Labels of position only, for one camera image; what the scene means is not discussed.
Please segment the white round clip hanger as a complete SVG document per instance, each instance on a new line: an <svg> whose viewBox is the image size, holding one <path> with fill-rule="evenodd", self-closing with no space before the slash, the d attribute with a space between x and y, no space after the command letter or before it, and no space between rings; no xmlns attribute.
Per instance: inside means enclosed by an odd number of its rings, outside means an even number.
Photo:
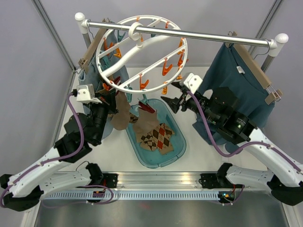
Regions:
<svg viewBox="0 0 303 227"><path fill-rule="evenodd" d="M155 28L178 29L174 22L154 15L139 15L124 19L117 24L154 26ZM108 67L102 67L101 60L107 63L107 56L113 52L119 61ZM126 93L150 93L166 88L172 82L181 79L182 70L188 61L188 43L186 38L125 32L107 29L96 49L96 65L101 78L111 87ZM113 74L126 67L129 79L120 82ZM139 75L142 81L150 81L144 90L139 88Z"/></svg>

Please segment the brown argyle sock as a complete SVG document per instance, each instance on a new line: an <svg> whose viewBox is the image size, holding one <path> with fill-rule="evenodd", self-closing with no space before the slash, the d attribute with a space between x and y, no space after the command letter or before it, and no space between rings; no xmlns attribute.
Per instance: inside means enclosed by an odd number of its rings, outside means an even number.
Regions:
<svg viewBox="0 0 303 227"><path fill-rule="evenodd" d="M130 121L129 121L130 123L136 123L138 121L138 119L139 119L138 116L136 116L132 113L129 113L129 115L130 115Z"/></svg>

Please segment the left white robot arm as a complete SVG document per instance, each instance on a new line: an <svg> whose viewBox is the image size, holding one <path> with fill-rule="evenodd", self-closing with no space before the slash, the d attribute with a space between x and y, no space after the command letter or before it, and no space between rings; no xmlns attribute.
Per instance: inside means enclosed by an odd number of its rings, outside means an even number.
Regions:
<svg viewBox="0 0 303 227"><path fill-rule="evenodd" d="M69 174L55 175L64 167L85 157L92 147L101 144L108 115L116 113L115 92L98 95L85 104L89 114L77 113L69 102L73 115L64 125L66 134L34 164L24 171L0 177L4 189L0 205L14 211L25 211L44 198L71 188L98 188L108 191L113 199L115 185L106 180L96 163Z"/></svg>

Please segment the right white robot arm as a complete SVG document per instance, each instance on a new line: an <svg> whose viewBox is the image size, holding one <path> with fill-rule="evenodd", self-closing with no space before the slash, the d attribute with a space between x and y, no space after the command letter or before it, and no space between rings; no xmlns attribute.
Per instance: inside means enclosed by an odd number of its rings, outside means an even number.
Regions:
<svg viewBox="0 0 303 227"><path fill-rule="evenodd" d="M236 111L238 99L228 87L216 88L210 98L191 90L179 82L173 86L180 89L179 98L162 97L173 113L191 110L198 114L205 125L206 133L217 152L221 150L210 131L213 125L227 142L239 147L238 151L222 156L232 157L244 149L266 167L266 171L241 168L223 163L215 174L202 174L203 188L259 188L269 192L278 201L294 206L303 201L303 166L290 158L263 134L262 130L247 116Z"/></svg>

